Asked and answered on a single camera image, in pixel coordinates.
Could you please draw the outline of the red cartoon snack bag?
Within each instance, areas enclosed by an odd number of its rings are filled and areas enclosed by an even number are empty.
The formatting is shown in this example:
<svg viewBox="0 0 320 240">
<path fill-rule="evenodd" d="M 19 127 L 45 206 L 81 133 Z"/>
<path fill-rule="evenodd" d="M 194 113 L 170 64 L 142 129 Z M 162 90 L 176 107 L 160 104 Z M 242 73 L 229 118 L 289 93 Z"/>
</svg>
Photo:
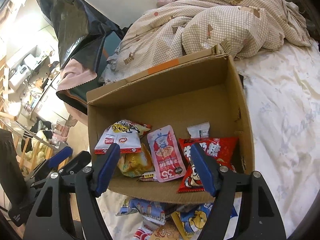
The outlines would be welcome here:
<svg viewBox="0 0 320 240">
<path fill-rule="evenodd" d="M 204 187 L 200 180 L 200 175 L 194 165 L 193 158 L 191 157 L 191 150 L 193 144 L 198 144 L 202 147 L 203 152 L 206 154 L 205 161 L 210 164 L 215 163 L 214 167 L 225 166 L 229 170 L 235 172 L 236 169 L 231 163 L 234 150 L 238 144 L 237 137 L 226 138 L 193 138 L 193 139 L 179 139 L 179 145 L 182 153 L 188 162 L 186 174 L 184 175 L 178 193 L 187 192 L 202 192 Z"/>
</svg>

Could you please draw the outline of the white water heater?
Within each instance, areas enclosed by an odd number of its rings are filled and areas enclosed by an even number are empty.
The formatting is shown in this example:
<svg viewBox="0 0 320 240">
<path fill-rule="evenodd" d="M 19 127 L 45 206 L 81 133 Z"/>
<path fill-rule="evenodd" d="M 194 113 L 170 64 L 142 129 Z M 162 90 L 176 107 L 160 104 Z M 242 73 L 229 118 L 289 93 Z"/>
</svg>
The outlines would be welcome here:
<svg viewBox="0 0 320 240">
<path fill-rule="evenodd" d="M 14 91 L 18 90 L 20 85 L 30 75 L 30 73 L 30 68 L 26 64 L 23 64 L 22 66 L 19 65 L 16 69 L 16 72 L 8 81 L 9 87 Z"/>
</svg>

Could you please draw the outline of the white floral bed sheet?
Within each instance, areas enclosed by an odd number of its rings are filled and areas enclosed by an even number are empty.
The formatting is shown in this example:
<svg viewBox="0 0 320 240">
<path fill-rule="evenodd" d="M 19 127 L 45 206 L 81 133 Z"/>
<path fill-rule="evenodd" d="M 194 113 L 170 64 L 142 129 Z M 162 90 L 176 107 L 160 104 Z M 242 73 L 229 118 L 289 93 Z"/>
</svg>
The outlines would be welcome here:
<svg viewBox="0 0 320 240">
<path fill-rule="evenodd" d="M 285 42 L 235 60 L 251 122 L 254 170 L 266 181 L 287 238 L 319 207 L 319 47 Z"/>
</svg>

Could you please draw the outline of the pink cloth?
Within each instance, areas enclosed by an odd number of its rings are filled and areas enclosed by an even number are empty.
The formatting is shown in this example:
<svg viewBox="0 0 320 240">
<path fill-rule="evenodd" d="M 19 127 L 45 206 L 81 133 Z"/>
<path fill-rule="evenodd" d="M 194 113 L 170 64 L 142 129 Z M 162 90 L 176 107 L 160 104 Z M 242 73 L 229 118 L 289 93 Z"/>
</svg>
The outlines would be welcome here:
<svg viewBox="0 0 320 240">
<path fill-rule="evenodd" d="M 58 84 L 57 91 L 59 92 L 75 88 L 94 80 L 96 77 L 96 72 L 85 68 L 75 59 L 71 59 L 60 73 L 60 82 Z"/>
</svg>

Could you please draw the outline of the beige checkered bear quilt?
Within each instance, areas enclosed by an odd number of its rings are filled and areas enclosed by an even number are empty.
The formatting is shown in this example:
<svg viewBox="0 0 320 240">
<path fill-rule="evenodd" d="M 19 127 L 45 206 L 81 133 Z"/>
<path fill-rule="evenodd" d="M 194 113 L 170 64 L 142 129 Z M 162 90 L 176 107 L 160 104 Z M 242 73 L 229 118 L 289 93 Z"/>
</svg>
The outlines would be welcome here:
<svg viewBox="0 0 320 240">
<path fill-rule="evenodd" d="M 285 0 L 176 0 L 128 29 L 99 76 L 106 85 L 205 49 L 239 59 L 284 42 L 310 46 L 306 20 Z"/>
</svg>

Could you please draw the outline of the blue yellow cartoon snack bag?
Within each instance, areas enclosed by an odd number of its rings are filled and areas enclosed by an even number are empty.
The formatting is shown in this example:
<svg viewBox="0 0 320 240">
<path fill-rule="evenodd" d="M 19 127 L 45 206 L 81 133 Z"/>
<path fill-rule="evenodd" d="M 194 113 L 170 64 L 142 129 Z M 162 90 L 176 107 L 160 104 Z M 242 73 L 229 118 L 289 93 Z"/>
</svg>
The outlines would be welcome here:
<svg viewBox="0 0 320 240">
<path fill-rule="evenodd" d="M 204 203 L 192 207 L 189 211 L 175 211 L 171 214 L 171 218 L 183 239 L 191 239 L 195 233 L 204 228 L 213 205 L 214 203 Z"/>
</svg>

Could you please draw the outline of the wooden chair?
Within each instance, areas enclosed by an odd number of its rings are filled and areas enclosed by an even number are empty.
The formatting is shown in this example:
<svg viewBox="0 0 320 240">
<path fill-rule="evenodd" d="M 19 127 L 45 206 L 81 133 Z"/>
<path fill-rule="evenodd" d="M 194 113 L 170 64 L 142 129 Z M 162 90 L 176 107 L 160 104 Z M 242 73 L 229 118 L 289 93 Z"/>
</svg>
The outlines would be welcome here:
<svg viewBox="0 0 320 240">
<path fill-rule="evenodd" d="M 57 153 L 58 148 L 51 145 L 43 133 L 37 134 L 17 121 L 17 117 L 1 110 L 1 128 L 12 133 L 17 162 L 20 171 L 27 176 L 40 162 Z"/>
</svg>

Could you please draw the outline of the small brown snack bar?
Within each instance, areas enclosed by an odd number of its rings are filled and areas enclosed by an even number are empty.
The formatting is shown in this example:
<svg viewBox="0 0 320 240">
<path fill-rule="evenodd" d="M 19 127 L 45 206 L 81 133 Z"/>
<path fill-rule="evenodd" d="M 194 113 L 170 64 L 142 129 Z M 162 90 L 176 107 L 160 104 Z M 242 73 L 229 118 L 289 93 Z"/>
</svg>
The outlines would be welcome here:
<svg viewBox="0 0 320 240">
<path fill-rule="evenodd" d="M 157 176 L 156 176 L 156 172 L 155 171 L 145 172 L 138 178 L 138 181 L 144 181 L 144 182 L 158 181 Z"/>
</svg>

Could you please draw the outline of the pink 35 snack pouch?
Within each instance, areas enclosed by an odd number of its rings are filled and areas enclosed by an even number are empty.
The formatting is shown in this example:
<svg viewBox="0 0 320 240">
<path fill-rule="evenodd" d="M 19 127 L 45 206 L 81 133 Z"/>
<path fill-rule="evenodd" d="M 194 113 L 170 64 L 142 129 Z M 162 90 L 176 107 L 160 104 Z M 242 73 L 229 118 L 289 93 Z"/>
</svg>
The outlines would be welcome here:
<svg viewBox="0 0 320 240">
<path fill-rule="evenodd" d="M 170 125 L 159 128 L 147 135 L 157 180 L 160 183 L 183 178 L 187 169 L 174 130 Z"/>
</svg>

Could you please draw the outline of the black plastic bag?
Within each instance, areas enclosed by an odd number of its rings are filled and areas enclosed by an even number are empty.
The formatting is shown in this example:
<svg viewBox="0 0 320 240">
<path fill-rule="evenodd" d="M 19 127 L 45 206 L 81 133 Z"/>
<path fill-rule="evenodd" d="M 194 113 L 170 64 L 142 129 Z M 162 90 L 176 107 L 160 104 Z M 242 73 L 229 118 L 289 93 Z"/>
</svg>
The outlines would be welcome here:
<svg viewBox="0 0 320 240">
<path fill-rule="evenodd" d="M 58 39 L 60 68 L 70 59 L 98 71 L 105 39 L 111 33 L 123 39 L 121 28 L 84 0 L 37 0 Z"/>
</svg>

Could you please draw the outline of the brown cardboard box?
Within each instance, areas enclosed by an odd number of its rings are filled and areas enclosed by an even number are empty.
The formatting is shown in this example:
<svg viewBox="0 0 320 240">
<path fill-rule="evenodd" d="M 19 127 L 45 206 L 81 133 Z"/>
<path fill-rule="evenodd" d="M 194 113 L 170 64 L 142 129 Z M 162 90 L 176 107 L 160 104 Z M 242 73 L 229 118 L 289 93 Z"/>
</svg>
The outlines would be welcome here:
<svg viewBox="0 0 320 240">
<path fill-rule="evenodd" d="M 123 119 L 170 125 L 176 138 L 187 128 L 210 123 L 210 136 L 239 139 L 233 164 L 238 172 L 254 170 L 254 146 L 242 83 L 230 55 L 212 49 L 189 54 L 87 93 L 89 145 L 94 148 L 103 131 Z"/>
</svg>

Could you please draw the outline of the blue Lonely God chips bag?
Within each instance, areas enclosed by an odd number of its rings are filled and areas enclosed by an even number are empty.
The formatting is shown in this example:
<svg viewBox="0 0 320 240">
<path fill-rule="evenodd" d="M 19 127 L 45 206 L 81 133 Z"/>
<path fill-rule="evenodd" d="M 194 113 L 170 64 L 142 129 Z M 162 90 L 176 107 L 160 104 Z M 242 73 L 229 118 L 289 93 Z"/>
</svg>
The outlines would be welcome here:
<svg viewBox="0 0 320 240">
<path fill-rule="evenodd" d="M 139 213 L 144 219 L 152 223 L 164 225 L 170 214 L 176 210 L 176 207 L 175 204 L 128 197 L 124 200 L 116 216 Z"/>
</svg>

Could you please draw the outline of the white red snack bag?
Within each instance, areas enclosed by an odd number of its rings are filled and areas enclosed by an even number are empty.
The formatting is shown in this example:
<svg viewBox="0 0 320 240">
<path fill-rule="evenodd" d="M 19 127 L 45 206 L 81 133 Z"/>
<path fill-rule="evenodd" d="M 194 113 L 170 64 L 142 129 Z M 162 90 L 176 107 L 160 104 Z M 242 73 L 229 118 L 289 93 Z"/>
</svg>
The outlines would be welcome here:
<svg viewBox="0 0 320 240">
<path fill-rule="evenodd" d="M 120 120 L 105 129 L 94 148 L 95 154 L 104 154 L 112 144 L 118 144 L 121 154 L 139 153 L 142 150 L 140 139 L 152 126 L 130 120 Z"/>
</svg>

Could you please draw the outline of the small white snack packet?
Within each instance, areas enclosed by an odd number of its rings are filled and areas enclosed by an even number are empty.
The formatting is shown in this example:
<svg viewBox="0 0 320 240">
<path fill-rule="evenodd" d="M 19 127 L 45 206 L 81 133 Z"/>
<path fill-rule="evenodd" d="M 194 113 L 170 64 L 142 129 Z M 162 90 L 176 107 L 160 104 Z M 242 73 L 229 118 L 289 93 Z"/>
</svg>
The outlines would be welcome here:
<svg viewBox="0 0 320 240">
<path fill-rule="evenodd" d="M 209 122 L 205 122 L 202 124 L 187 127 L 187 131 L 190 134 L 190 137 L 192 139 L 208 138 L 209 137 L 209 130 L 210 130 L 210 123 Z"/>
</svg>

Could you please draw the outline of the white shrimp chips bag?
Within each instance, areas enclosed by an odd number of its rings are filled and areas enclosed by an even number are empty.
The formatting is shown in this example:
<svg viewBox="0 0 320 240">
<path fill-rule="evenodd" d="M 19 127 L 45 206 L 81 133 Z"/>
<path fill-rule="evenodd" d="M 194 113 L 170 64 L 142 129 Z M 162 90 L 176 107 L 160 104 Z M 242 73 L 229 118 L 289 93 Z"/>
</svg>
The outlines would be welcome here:
<svg viewBox="0 0 320 240">
<path fill-rule="evenodd" d="M 167 221 L 164 225 L 157 225 L 148 220 L 143 220 L 132 239 L 178 240 L 180 239 L 180 233 L 176 225 L 171 221 Z"/>
</svg>

